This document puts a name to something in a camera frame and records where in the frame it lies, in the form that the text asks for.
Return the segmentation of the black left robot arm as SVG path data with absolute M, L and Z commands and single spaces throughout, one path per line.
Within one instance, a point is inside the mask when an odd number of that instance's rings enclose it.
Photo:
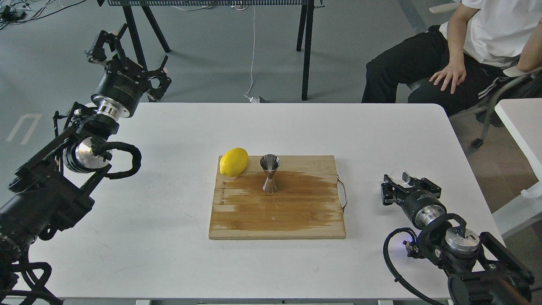
M 134 115 L 143 95 L 161 99 L 171 79 L 164 69 L 167 57 L 148 71 L 125 55 L 121 38 L 126 29 L 124 24 L 118 33 L 101 31 L 86 53 L 89 62 L 105 68 L 91 96 L 93 106 L 74 103 L 63 130 L 54 124 L 55 138 L 16 170 L 8 186 L 14 196 L 0 211 L 2 300 L 23 297 L 24 305 L 37 299 L 61 305 L 46 288 L 52 267 L 30 262 L 30 246 L 74 227 L 91 211 L 91 193 L 103 178 L 127 178 L 141 168 L 136 146 L 108 138 L 118 132 L 120 118 Z

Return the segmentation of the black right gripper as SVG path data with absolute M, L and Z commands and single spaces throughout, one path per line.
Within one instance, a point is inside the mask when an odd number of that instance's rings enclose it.
M 441 191 L 440 186 L 425 177 L 415 178 L 408 172 L 401 177 L 385 174 L 381 184 L 382 204 L 397 203 L 414 227 L 421 230 L 447 213 L 439 201 Z

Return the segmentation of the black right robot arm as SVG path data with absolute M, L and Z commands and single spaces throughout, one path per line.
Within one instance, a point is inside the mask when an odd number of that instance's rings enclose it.
M 407 233 L 404 241 L 408 257 L 428 259 L 443 270 L 455 305 L 529 305 L 534 276 L 492 234 L 477 234 L 467 228 L 466 220 L 449 213 L 440 201 L 441 187 L 427 178 L 385 174 L 381 185 L 382 203 L 401 207 L 414 228 L 393 230 L 385 239 L 383 257 L 395 282 L 425 302 L 439 302 L 414 288 L 394 267 L 389 243 L 398 233 Z

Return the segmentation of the person's hand on lap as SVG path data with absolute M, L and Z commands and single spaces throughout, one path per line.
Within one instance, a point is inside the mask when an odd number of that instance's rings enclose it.
M 445 68 L 434 73 L 429 82 L 434 86 L 441 85 L 442 92 L 449 89 L 451 94 L 455 94 L 457 87 L 465 81 L 466 76 L 467 71 L 463 61 L 450 61 Z

